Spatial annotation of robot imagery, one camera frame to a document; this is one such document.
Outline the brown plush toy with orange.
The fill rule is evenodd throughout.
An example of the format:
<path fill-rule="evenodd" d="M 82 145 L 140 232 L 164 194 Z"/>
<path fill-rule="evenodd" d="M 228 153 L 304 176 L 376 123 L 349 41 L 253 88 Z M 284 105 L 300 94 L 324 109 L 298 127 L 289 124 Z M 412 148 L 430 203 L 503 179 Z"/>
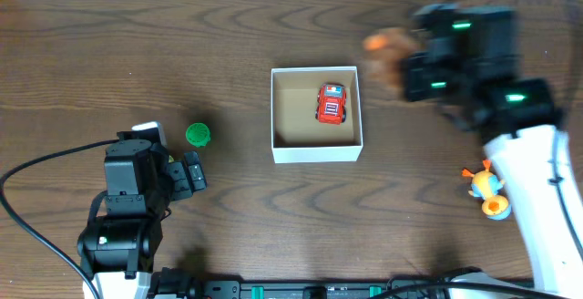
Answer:
<path fill-rule="evenodd" d="M 380 29 L 363 41 L 369 75 L 392 91 L 404 88 L 403 62 L 420 50 L 420 45 L 401 27 Z"/>

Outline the red toy fire truck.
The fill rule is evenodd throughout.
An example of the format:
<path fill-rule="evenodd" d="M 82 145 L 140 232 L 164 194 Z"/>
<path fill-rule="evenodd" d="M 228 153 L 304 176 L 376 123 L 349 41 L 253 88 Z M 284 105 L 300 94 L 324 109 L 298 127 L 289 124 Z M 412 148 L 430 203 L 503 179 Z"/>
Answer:
<path fill-rule="evenodd" d="M 315 118 L 320 123 L 340 125 L 346 120 L 347 93 L 343 85 L 322 84 L 317 96 Z"/>

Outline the orange blue toy duck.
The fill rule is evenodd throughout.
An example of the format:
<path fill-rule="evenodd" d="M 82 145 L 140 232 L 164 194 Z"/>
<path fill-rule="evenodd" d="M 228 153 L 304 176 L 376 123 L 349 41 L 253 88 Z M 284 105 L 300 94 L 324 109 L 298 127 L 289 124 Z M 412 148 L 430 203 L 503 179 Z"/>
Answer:
<path fill-rule="evenodd" d="M 490 220 L 502 221 L 512 212 L 510 202 L 500 194 L 505 181 L 500 180 L 491 171 L 491 160 L 483 160 L 482 164 L 483 170 L 473 173 L 463 168 L 461 175 L 471 179 L 471 190 L 468 194 L 483 201 L 481 205 L 483 214 Z"/>

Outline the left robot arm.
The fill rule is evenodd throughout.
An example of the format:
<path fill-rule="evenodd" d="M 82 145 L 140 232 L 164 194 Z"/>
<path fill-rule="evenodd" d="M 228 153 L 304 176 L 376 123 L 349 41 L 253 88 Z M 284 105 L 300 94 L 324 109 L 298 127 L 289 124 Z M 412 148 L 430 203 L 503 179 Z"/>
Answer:
<path fill-rule="evenodd" d="M 161 126 L 118 133 L 106 149 L 107 188 L 92 201 L 78 237 L 86 298 L 201 298 L 200 281 L 154 269 L 169 205 L 207 187 L 199 155 L 173 160 Z"/>

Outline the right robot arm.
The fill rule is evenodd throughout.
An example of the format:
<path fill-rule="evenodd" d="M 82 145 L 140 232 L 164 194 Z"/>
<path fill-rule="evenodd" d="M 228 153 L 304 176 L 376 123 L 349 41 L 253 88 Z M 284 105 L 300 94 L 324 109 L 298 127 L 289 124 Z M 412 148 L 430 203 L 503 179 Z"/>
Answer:
<path fill-rule="evenodd" d="M 429 38 L 404 62 L 404 97 L 461 106 L 506 182 L 536 289 L 581 297 L 582 200 L 563 112 L 544 79 L 519 76 L 514 11 L 428 5 L 414 21 Z"/>

